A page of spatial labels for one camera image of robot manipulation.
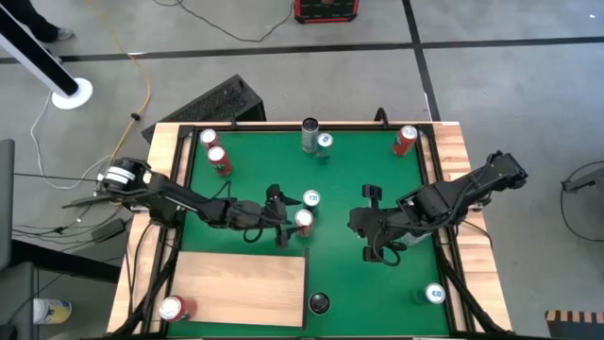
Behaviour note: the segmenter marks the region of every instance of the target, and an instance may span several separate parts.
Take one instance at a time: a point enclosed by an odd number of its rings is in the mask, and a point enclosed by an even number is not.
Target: green table surface
[[[279,250],[275,248],[274,230],[268,229],[250,245],[243,241],[242,232],[209,228],[190,213],[182,242],[185,251],[237,254],[303,256],[308,248],[308,294],[323,292],[329,296],[331,309],[327,314],[315,315],[308,310],[305,330],[180,321],[169,327],[169,336],[448,334],[444,306],[422,305],[412,298],[419,289],[439,281],[430,240],[400,253],[398,267],[367,263],[361,253],[366,239],[358,238],[346,225],[351,209],[369,204],[361,196],[363,184],[383,188],[381,207],[393,207],[395,199],[421,185],[417,151],[396,157],[392,131],[341,131],[332,135],[331,160],[322,165],[302,151],[299,132],[221,133],[234,169],[228,178],[214,172],[201,145],[196,148],[191,188],[201,195],[212,196],[226,180],[232,181],[232,196],[256,202],[264,202],[266,188],[273,183],[278,183],[286,196],[299,200],[309,189],[318,191],[321,203],[309,238],[294,235],[288,248]],[[289,219],[293,220],[301,208],[289,207]],[[248,237],[255,233],[250,231]]]

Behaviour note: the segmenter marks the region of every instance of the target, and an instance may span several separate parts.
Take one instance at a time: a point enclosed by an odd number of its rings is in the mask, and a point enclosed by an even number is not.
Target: red and white can
[[[310,236],[310,231],[314,226],[314,217],[312,217],[312,212],[309,212],[306,209],[300,209],[295,213],[294,222],[297,227],[303,227],[303,229],[298,232],[298,235],[302,237]]]
[[[393,143],[393,152],[396,156],[405,156],[411,146],[417,141],[417,128],[404,126],[396,132],[396,138]]]
[[[208,159],[218,175],[228,176],[233,172],[233,165],[230,163],[227,152],[221,146],[208,150]]]
[[[190,320],[197,313],[197,301],[180,296],[167,297],[159,307],[159,316],[167,322]]]
[[[199,143],[204,146],[206,151],[215,146],[221,146],[218,133],[211,128],[206,128],[205,130],[201,131],[199,134]]]

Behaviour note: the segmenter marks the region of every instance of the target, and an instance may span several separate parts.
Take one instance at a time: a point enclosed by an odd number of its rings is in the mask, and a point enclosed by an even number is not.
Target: wooden board
[[[172,293],[197,301],[192,321],[302,327],[305,259],[182,251]]]
[[[300,122],[245,122],[238,123],[242,126],[262,126],[262,125],[290,125],[299,126]],[[380,122],[321,122],[321,125],[381,125]],[[427,122],[392,122],[392,124],[430,124]],[[182,123],[182,125],[197,125],[204,127],[223,127],[230,123]],[[443,168],[445,180],[452,180],[471,171],[470,162],[465,149],[465,143],[461,134],[461,127],[456,122],[437,122],[432,123],[434,126],[436,145],[439,150],[439,162]],[[164,175],[169,176],[172,169],[172,164],[175,158],[174,152],[176,149],[176,140],[180,123],[160,123],[156,125],[156,130],[149,151],[148,162],[155,171],[159,171]],[[189,148],[183,147],[183,153],[188,153]],[[430,181],[434,180],[434,167],[429,150],[425,148],[424,155],[426,158],[428,177]],[[187,167],[187,157],[180,158],[179,174],[184,174]],[[481,212],[470,212],[468,220],[486,229]],[[132,229],[128,238],[128,255],[130,263],[133,261],[134,248],[138,244],[144,227],[148,221],[148,215],[137,214],[134,217]],[[149,276],[151,275],[151,263],[155,254],[155,248],[158,240],[159,229],[152,228],[147,232],[144,242],[141,246],[141,255],[139,258],[139,266],[137,269],[137,281],[134,285],[134,302],[138,303],[142,295],[148,288]],[[501,291],[499,277],[496,272],[495,259],[493,253],[489,249],[489,243],[486,238],[480,237],[472,230],[462,227],[458,236],[458,244],[461,253],[461,262],[464,269],[466,283],[472,294],[476,297],[478,303],[491,316],[495,323],[504,329],[510,329],[510,319],[508,311]],[[476,259],[481,262],[481,265],[476,263]],[[159,293],[159,297],[163,297],[163,292]],[[459,295],[452,289],[451,300],[453,301],[454,315],[456,319],[457,329],[464,330],[463,315],[461,313],[461,302]],[[113,301],[113,308],[107,327],[108,332],[112,332],[119,328],[126,320],[128,306],[128,290],[127,290],[127,274],[126,265],[122,266],[122,273],[118,282],[118,287]],[[159,322],[152,322],[152,331],[159,328]]]

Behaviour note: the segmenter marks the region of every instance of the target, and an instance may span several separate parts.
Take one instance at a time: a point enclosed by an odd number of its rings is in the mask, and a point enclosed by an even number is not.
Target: wooden table
[[[393,122],[394,124],[428,124],[425,122]],[[217,126],[228,126],[230,123],[194,123],[197,126],[202,127],[217,127]],[[239,125],[262,125],[262,124],[281,124],[281,125],[300,125],[299,122],[287,122],[287,123],[239,123]],[[321,122],[322,125],[329,124],[348,124],[348,125],[367,125],[367,124],[381,124],[380,122]],[[457,179],[471,171],[470,162],[465,149],[465,143],[463,136],[461,135],[461,127],[459,123],[447,123],[439,122],[432,123],[436,145],[438,148],[439,160],[443,176],[445,180]],[[153,142],[149,150],[149,156],[147,158],[148,163],[151,165],[154,171],[160,172],[166,176],[170,176],[173,162],[175,159],[176,141],[180,123],[161,123],[156,125],[155,135]],[[428,177],[430,182],[435,181],[434,163],[431,158],[431,154],[428,149],[428,143],[423,143],[424,155],[426,158],[426,164],[428,167]],[[180,156],[180,164],[178,171],[179,175],[176,181],[179,184],[184,182],[185,169],[187,167],[188,155],[190,152],[190,138],[185,139],[182,147],[182,154]],[[481,212],[470,212],[468,214],[468,221],[474,223],[486,230],[484,220]],[[141,235],[144,228],[148,224],[148,215],[145,213],[138,213],[133,220],[132,229],[130,231],[128,245],[127,245],[127,256],[130,259],[130,264],[134,262],[134,252],[137,244],[141,240]],[[144,239],[141,242],[141,249],[139,253],[137,277],[133,290],[133,302],[138,302],[146,292],[150,276],[151,268],[154,261],[156,252],[156,246],[159,237],[159,227],[151,227],[151,229],[145,234]],[[441,232],[441,238],[443,242],[447,242],[446,236]],[[495,259],[493,252],[489,247],[489,240],[478,233],[475,230],[467,228],[464,224],[460,225],[460,232],[457,238],[459,246],[461,265],[466,280],[468,289],[472,292],[474,297],[482,308],[491,316],[493,321],[504,329],[510,329],[510,319],[508,317],[508,311],[506,309],[505,300],[501,291],[499,283],[499,277],[497,275],[497,269],[495,266]],[[164,251],[164,261],[167,259],[170,249],[166,247]],[[450,256],[448,249],[445,250],[447,256]],[[458,331],[465,331],[463,313],[461,309],[461,301],[457,292],[453,288],[452,284],[449,285],[451,289],[451,301],[453,302],[454,316],[456,319]],[[118,282],[117,290],[115,293],[115,299],[113,301],[113,308],[111,310],[111,316],[107,331],[112,332],[119,328],[127,316],[128,308],[128,279],[126,273],[126,264],[122,265],[122,272],[120,280]],[[159,292],[158,297],[163,297],[163,290]],[[159,305],[161,298],[156,300],[156,308]],[[151,323],[151,331],[157,331],[159,329],[159,320],[153,317]]]

